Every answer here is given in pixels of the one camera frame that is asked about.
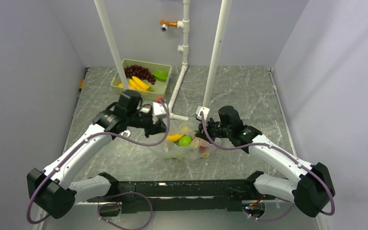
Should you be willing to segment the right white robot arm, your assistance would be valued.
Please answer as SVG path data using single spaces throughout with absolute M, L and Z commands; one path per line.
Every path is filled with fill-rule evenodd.
M 324 164 L 311 164 L 285 151 L 257 128 L 245 125 L 231 105 L 219 109 L 219 121 L 208 118 L 208 113 L 209 109 L 203 106 L 196 111 L 196 119 L 200 121 L 198 138 L 220 150 L 242 150 L 257 156 L 285 176 L 282 179 L 255 171 L 244 181 L 249 198 L 274 196 L 293 203 L 312 218 L 335 214 L 335 189 Z

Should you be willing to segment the clear printed plastic bag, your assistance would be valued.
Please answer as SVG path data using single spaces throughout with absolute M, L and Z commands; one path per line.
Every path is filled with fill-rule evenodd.
M 190 118 L 187 121 L 171 120 L 166 139 L 159 145 L 148 147 L 156 157 L 169 159 L 197 160 L 210 157 L 217 147 L 196 137 L 200 123 Z

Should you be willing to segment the green fake lime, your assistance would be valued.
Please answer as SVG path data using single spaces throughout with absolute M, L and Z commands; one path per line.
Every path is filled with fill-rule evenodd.
M 189 135 L 185 135 L 184 137 L 182 137 L 178 143 L 179 143 L 179 146 L 181 147 L 185 147 L 185 146 L 190 146 L 191 143 L 193 141 L 193 138 Z

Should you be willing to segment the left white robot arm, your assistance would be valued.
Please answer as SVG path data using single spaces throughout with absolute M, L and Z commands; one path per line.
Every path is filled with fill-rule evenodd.
M 108 173 L 77 182 L 74 178 L 91 158 L 117 138 L 144 146 L 144 143 L 123 136 L 130 127 L 143 129 L 145 137 L 168 134 L 168 105 L 159 97 L 146 110 L 142 102 L 140 93 L 125 90 L 118 101 L 95 116 L 70 149 L 44 169 L 33 168 L 28 173 L 26 219 L 29 223 L 37 224 L 48 217 L 59 219 L 81 201 L 95 197 L 113 201 L 120 195 L 119 181 Z

